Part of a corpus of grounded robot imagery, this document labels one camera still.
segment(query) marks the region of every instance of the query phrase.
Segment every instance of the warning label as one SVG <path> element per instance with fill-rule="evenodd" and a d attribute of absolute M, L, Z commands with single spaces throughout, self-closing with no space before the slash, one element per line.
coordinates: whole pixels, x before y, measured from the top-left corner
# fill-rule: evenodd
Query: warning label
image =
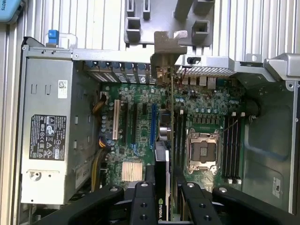
<path fill-rule="evenodd" d="M 66 116 L 31 118 L 29 159 L 65 160 Z"/>

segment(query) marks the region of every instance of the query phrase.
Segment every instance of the white pci slot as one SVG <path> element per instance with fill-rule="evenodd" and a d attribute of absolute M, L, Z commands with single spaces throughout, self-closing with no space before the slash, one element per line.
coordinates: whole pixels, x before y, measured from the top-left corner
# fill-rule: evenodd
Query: white pci slot
<path fill-rule="evenodd" d="M 114 111 L 113 111 L 113 127 L 112 127 L 113 140 L 117 140 L 119 138 L 119 116 L 120 116 L 120 100 L 115 100 Z"/>

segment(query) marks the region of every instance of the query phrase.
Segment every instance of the motherboard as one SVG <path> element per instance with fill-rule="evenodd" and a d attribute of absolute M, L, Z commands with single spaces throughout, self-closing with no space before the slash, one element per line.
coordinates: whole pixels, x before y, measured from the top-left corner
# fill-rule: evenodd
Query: motherboard
<path fill-rule="evenodd" d="M 186 179 L 208 191 L 225 182 L 240 189 L 245 90 L 235 79 L 215 84 L 177 82 L 173 96 L 170 85 L 103 84 L 99 137 L 111 147 L 101 165 L 103 184 L 126 188 L 144 179 L 146 165 L 155 163 L 155 141 L 170 143 L 171 128 L 163 124 L 173 110 L 174 160 Z"/>

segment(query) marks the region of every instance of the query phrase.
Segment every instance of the blue pcie slot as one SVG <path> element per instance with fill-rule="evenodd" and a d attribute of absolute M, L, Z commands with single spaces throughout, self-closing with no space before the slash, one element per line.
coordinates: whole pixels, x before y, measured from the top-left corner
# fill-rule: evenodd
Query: blue pcie slot
<path fill-rule="evenodd" d="M 156 113 L 157 106 L 156 104 L 152 104 L 152 114 L 151 114 L 151 134 L 150 134 L 150 148 L 153 149 L 153 145 L 156 137 Z"/>

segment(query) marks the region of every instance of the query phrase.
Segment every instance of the cpu socket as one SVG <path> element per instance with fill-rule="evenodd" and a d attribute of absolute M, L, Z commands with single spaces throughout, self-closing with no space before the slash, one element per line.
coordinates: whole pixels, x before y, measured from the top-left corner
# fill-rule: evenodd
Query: cpu socket
<path fill-rule="evenodd" d="M 193 171 L 211 171 L 213 175 L 218 172 L 220 158 L 218 133 L 195 133 L 191 129 L 187 136 L 187 169 Z"/>

